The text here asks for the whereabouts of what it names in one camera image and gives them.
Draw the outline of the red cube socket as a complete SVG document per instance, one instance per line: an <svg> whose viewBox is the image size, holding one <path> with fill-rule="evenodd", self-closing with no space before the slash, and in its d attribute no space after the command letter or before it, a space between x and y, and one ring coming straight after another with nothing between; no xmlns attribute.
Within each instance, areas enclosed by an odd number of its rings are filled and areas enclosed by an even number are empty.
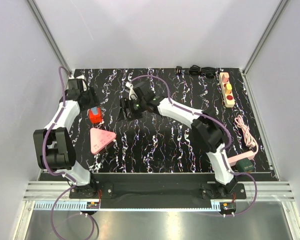
<svg viewBox="0 0 300 240"><path fill-rule="evenodd" d="M89 114L89 120L92 124L99 124L103 121L102 112L100 115L93 115L91 114L91 111L89 109L88 114Z"/></svg>

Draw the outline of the pink triangular socket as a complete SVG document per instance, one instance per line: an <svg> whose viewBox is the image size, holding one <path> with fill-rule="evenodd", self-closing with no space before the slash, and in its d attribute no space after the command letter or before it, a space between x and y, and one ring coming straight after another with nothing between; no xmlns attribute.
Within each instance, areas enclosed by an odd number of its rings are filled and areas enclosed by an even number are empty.
<svg viewBox="0 0 300 240"><path fill-rule="evenodd" d="M93 155L106 148L117 137L116 133L99 128L91 128L89 133L90 151Z"/></svg>

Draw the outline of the pink power strip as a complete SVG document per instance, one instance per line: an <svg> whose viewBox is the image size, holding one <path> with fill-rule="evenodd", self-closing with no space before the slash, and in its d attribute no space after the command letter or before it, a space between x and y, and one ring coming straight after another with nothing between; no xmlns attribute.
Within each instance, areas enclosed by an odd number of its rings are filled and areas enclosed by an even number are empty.
<svg viewBox="0 0 300 240"><path fill-rule="evenodd" d="M232 157L228 157L227 161L231 167L234 167L236 165L236 163L240 160L243 160L243 159L253 160L255 155L256 154L252 150L249 150L247 152L240 153L240 154L232 156Z"/></svg>

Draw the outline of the dark green plug adapter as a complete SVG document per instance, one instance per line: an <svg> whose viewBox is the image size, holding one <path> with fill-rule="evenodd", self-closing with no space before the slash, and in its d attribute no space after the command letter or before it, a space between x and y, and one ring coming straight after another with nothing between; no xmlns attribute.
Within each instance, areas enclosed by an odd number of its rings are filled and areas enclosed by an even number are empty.
<svg viewBox="0 0 300 240"><path fill-rule="evenodd" d="M251 173L255 170L254 165L249 159L241 159L237 161L235 169L240 173Z"/></svg>

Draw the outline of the light blue plug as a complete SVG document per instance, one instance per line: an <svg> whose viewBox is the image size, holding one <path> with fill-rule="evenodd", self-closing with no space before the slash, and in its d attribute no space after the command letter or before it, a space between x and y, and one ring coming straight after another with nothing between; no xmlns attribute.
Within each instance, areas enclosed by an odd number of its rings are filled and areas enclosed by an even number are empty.
<svg viewBox="0 0 300 240"><path fill-rule="evenodd" d="M99 107L93 107L90 109L92 115L97 116L101 114L101 110Z"/></svg>

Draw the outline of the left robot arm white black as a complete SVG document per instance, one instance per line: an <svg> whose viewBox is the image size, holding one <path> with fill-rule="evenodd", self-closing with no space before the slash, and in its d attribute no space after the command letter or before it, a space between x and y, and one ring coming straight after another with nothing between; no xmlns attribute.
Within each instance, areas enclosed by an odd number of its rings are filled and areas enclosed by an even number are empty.
<svg viewBox="0 0 300 240"><path fill-rule="evenodd" d="M37 163L40 169L52 176L62 176L71 181L74 191L87 198L98 193L98 186L91 172L77 161L69 131L82 111L98 106L99 100L93 87L83 75L68 80L68 89L59 100L52 120L33 133Z"/></svg>

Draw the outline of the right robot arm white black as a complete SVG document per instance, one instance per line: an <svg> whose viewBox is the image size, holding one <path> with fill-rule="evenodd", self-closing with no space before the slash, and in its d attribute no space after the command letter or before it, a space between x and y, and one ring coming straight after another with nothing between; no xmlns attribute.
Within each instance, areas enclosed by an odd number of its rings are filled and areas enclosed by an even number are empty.
<svg viewBox="0 0 300 240"><path fill-rule="evenodd" d="M231 143L228 130L202 110L187 107L164 96L149 93L142 97L120 99L118 121L137 120L143 112L168 117L191 129L194 141L206 153L214 171L214 190L222 198L229 198L235 192L238 178L228 162L226 148Z"/></svg>

